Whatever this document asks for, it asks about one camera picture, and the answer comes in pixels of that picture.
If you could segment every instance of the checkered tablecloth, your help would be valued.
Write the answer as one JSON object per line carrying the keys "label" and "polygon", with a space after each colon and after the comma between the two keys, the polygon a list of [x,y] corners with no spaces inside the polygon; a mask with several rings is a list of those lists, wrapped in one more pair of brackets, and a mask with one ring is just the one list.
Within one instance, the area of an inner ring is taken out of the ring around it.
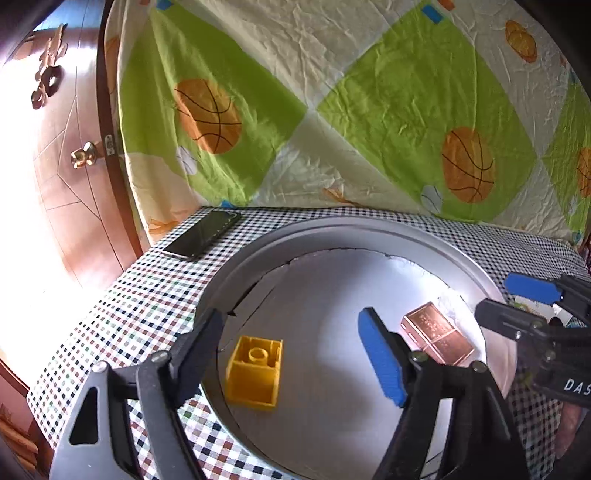
{"label": "checkered tablecloth", "polygon": [[[198,262],[166,257],[163,246],[211,209],[202,209],[173,230],[119,277],[104,297],[70,334],[32,387],[28,403],[48,441],[56,447],[92,364],[104,359],[113,367],[145,360],[151,352],[169,348],[192,328],[199,297],[216,271],[241,247],[289,223],[327,216],[388,219],[433,233],[474,259],[511,300],[503,280],[511,271],[541,278],[570,273],[589,278],[583,260],[567,245],[528,233],[482,225],[467,225],[433,217],[381,212],[356,207],[337,209],[244,209],[242,221]],[[518,367],[507,397],[526,451],[532,479],[544,478],[554,461],[554,433],[560,402],[548,400],[524,383]],[[203,396],[196,396],[178,414],[196,457],[210,479],[285,478],[235,444],[217,421]],[[130,401],[139,464],[144,476],[158,478],[137,401]]]}

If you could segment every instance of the yellow lego brick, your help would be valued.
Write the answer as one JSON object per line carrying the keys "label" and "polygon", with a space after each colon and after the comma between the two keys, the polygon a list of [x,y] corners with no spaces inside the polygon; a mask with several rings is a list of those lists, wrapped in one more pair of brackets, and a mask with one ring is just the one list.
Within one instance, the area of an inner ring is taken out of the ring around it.
{"label": "yellow lego brick", "polygon": [[277,405],[283,340],[241,336],[226,367],[226,400],[260,410]]}

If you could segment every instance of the brass door knob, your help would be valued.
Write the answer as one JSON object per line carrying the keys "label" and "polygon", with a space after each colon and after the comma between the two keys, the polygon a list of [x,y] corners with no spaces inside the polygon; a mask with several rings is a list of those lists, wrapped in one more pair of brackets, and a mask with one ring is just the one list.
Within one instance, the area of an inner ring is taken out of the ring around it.
{"label": "brass door knob", "polygon": [[96,161],[96,148],[92,142],[86,142],[84,148],[72,152],[72,167],[82,168]]}

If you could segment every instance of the round metal pan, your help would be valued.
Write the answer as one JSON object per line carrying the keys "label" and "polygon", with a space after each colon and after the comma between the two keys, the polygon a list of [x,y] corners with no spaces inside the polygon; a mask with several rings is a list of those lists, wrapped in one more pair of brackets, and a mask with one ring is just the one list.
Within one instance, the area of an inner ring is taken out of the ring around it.
{"label": "round metal pan", "polygon": [[[380,252],[414,262],[459,293],[471,311],[484,298],[504,301],[495,283],[481,267],[434,235],[389,220],[329,217],[290,224],[242,248],[207,285],[196,314],[210,307],[230,312],[265,274],[295,258],[348,248]],[[497,355],[487,354],[487,358],[489,368],[506,396],[517,364],[515,344],[488,330],[483,330],[483,335],[487,350],[491,345],[504,350]],[[215,415],[239,444],[277,471],[305,478],[269,458],[240,430],[223,396],[217,358],[208,367],[202,387]]]}

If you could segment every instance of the black smartphone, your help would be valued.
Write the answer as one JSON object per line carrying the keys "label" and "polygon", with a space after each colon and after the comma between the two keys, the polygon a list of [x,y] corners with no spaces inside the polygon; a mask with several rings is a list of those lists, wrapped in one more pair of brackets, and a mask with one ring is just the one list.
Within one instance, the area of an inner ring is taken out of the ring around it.
{"label": "black smartphone", "polygon": [[181,260],[195,260],[203,251],[223,235],[242,215],[225,210],[214,210],[189,230],[170,242],[162,252]]}

